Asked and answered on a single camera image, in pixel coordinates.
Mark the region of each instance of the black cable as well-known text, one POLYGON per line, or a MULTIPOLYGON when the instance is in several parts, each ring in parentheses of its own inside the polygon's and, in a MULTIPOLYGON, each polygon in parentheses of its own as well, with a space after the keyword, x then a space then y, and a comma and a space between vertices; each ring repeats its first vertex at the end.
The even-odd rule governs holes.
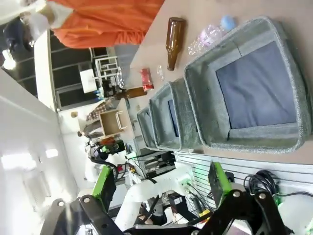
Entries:
POLYGON ((279 192, 278 186, 274 181, 273 173, 268 170, 260 170, 255 175, 248 175, 244 179, 244 187, 250 194, 256 194, 258 192, 267 191, 271 195, 279 192))
POLYGON ((208 197, 211 200, 214 200, 212 191, 210 191, 206 197, 208 197))
POLYGON ((207 208, 209 208, 209 209, 211 209, 212 211, 214 211, 214 209, 213 209, 211 206, 209 206, 209 204, 208 204, 207 201, 204 199, 204 197, 202 196, 202 194, 199 193, 199 191, 198 191, 195 187, 193 187, 190 183, 187 183, 187 185, 190 186, 190 187, 192 187, 192 188, 197 192, 197 194, 199 194, 199 196, 201 196, 201 198, 203 199, 203 201, 204 201, 205 204, 207 205, 207 208))
POLYGON ((107 165, 107 166, 110 166, 112 167, 114 170, 115 170, 115 176, 114 176, 114 181, 116 182, 117 181, 117 177, 118 177, 118 169, 117 169, 117 166, 112 164, 112 163, 109 163, 109 162, 106 162, 104 160, 97 160, 95 157, 92 157, 90 159, 93 163, 97 163, 97 164, 101 164, 101 165, 107 165))
POLYGON ((213 215, 213 212, 209 212, 207 214, 204 214, 203 216, 199 217, 199 218, 196 218, 194 220, 191 220, 187 223, 187 225, 195 225, 195 224, 198 224, 200 223, 201 221, 204 221, 205 219, 211 217, 213 215))
POLYGON ((203 208, 207 209, 207 207, 205 206, 205 203, 198 197, 198 195, 195 195, 193 192, 189 192, 189 193, 199 200, 199 202, 202 204, 203 208))
POLYGON ((143 177, 144 177, 146 180, 148 180, 148 177, 147 177, 146 173, 142 170, 142 168, 141 168, 136 162, 134 162, 134 163, 135 163, 136 166, 138 166, 139 169, 141 170, 141 172, 142 172, 142 174, 143 174, 143 177))
POLYGON ((141 221, 142 224, 144 224, 147 221, 147 219, 149 219, 150 215, 152 215, 152 212, 155 209, 156 204, 159 201, 159 199, 160 199, 159 196, 156 196, 155 200, 153 201, 153 203, 152 203, 152 205, 150 207, 150 210, 148 211, 148 213, 145 215, 145 217, 141 221))
POLYGON ((177 220, 177 221, 175 221, 174 223, 172 223, 172 224, 176 224, 178 221, 180 221, 181 219, 184 219, 184 217, 182 217, 182 218, 180 218, 179 220, 177 220))
POLYGON ((288 194, 274 194, 273 196, 278 196, 278 197, 289 197, 289 196, 294 196, 294 195, 305 195, 313 198, 313 194, 309 192, 292 192, 288 194))

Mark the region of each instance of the person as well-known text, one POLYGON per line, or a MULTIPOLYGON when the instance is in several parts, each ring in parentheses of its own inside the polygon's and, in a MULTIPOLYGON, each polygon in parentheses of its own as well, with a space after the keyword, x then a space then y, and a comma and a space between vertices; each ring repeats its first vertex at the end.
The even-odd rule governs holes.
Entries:
MULTIPOLYGON (((71 113, 72 118, 77 118, 78 113, 72 112, 71 113)), ((102 132, 102 126, 99 119, 93 119, 85 122, 85 127, 83 130, 80 130, 77 132, 77 135, 79 137, 85 136, 89 140, 97 139, 103 136, 102 132)))
MULTIPOLYGON (((20 0, 28 6, 36 0, 20 0)), ((51 29, 71 48, 112 47, 142 42, 164 0, 46 0, 34 13, 22 13, 3 30, 11 48, 36 41, 51 29)))

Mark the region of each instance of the ceiling light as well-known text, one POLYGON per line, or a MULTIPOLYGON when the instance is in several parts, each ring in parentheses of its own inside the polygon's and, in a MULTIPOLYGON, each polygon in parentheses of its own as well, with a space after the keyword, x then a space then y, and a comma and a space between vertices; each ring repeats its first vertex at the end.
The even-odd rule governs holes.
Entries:
POLYGON ((2 54, 3 54, 4 58, 5 58, 5 61, 3 63, 3 67, 6 70, 14 69, 15 66, 16 66, 16 62, 13 59, 13 56, 12 56, 11 52, 9 50, 4 50, 4 51, 2 51, 2 54))
POLYGON ((47 158, 54 158, 59 155, 58 150, 55 148, 46 150, 45 154, 47 155, 47 158))

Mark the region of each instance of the white wall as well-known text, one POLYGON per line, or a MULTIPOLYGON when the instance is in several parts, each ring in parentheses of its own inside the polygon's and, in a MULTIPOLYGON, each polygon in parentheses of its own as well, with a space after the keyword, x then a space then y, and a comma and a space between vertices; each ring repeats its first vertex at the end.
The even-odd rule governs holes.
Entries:
POLYGON ((80 190, 93 188, 94 183, 85 181, 85 163, 89 161, 87 154, 84 152, 84 146, 87 139, 78 137, 77 132, 80 130, 78 118, 72 118, 72 112, 78 112, 79 118, 86 119, 86 116, 93 110, 97 104, 85 105, 78 108, 60 111, 59 123, 65 143, 66 153, 70 163, 71 170, 80 190))
MULTIPOLYGON (((43 171, 52 197, 68 192, 77 195, 76 182, 67 165, 57 114, 43 105, 14 79, 0 70, 0 156, 29 152, 43 171), (48 159, 47 149, 56 148, 59 156, 48 159)), ((31 234, 38 223, 22 184, 21 170, 5 170, 0 163, 1 234, 31 234)))
POLYGON ((36 41, 34 60, 38 100, 55 111, 49 31, 43 33, 36 41))

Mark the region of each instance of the wooden table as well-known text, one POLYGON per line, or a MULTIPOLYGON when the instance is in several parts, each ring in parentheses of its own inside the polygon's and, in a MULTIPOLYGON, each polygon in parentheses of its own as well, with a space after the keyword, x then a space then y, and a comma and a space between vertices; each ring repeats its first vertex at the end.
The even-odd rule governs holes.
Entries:
MULTIPOLYGON (((238 24, 266 15, 283 23, 285 32, 296 47, 294 56, 299 62, 307 82, 313 88, 313 1, 311 0, 165 0, 145 39, 140 45, 131 68, 149 67, 155 89, 148 95, 136 98, 144 108, 151 97, 163 84, 157 78, 158 65, 163 67, 165 81, 174 81, 183 76, 183 68, 192 57, 188 55, 187 46, 208 24, 219 25, 223 15, 231 15, 238 24), (180 53, 174 71, 168 71, 167 52, 165 49, 167 24, 170 17, 182 17, 188 26, 184 49, 180 53)), ((138 76, 130 77, 133 81, 138 76)), ((252 154, 242 152, 212 150, 203 147, 204 153, 212 156, 250 159, 268 162, 287 162, 313 164, 313 139, 307 141, 299 150, 282 155, 252 154)))

